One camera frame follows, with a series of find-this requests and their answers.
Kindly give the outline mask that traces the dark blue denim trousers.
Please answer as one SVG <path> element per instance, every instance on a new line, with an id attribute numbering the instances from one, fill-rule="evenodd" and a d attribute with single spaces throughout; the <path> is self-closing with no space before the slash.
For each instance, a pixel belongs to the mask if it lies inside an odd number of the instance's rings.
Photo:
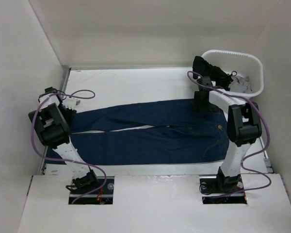
<path id="1" fill-rule="evenodd" d="M 74 115 L 71 140 L 101 166 L 194 164 L 225 159 L 222 111 L 198 111 L 192 99 L 135 103 Z"/>

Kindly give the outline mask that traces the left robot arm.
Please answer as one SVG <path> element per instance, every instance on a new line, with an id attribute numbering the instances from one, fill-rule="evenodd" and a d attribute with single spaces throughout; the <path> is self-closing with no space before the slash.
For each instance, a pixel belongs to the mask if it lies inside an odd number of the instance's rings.
<path id="1" fill-rule="evenodd" d="M 60 158 L 48 161 L 64 162 L 72 172 L 72 184 L 66 188 L 72 194 L 95 193 L 100 182 L 95 172 L 80 157 L 71 141 L 70 125 L 79 100 L 63 98 L 64 93 L 49 87 L 38 97 L 39 109 L 28 114 L 40 142 Z"/>

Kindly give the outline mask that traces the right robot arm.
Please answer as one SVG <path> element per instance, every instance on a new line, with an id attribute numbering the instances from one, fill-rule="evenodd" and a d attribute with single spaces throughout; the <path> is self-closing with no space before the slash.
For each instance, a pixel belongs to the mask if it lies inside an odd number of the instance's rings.
<path id="1" fill-rule="evenodd" d="M 214 107 L 227 114 L 227 137 L 229 146 L 223 163 L 215 178 L 201 178 L 200 192 L 205 195 L 231 194 L 243 192 L 236 186 L 242 181 L 243 159 L 262 134 L 258 105 L 247 98 L 232 95 L 213 86 L 210 77 L 197 79 L 199 90 L 194 98 L 199 100 L 199 110 L 212 110 Z"/>

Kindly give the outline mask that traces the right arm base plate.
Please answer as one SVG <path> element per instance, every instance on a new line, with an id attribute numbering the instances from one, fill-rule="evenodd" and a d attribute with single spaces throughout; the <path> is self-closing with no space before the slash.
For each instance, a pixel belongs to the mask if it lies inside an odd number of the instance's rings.
<path id="1" fill-rule="evenodd" d="M 199 178 L 203 204 L 247 204 L 243 181 L 220 185 L 215 176 Z"/>

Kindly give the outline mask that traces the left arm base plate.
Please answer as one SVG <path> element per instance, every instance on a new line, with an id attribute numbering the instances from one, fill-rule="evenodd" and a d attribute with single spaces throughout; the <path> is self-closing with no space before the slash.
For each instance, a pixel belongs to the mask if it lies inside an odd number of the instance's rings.
<path id="1" fill-rule="evenodd" d="M 114 176 L 97 177 L 95 181 L 86 182 L 84 187 L 74 183 L 67 185 L 68 204 L 72 205 L 111 205 L 113 204 Z"/>

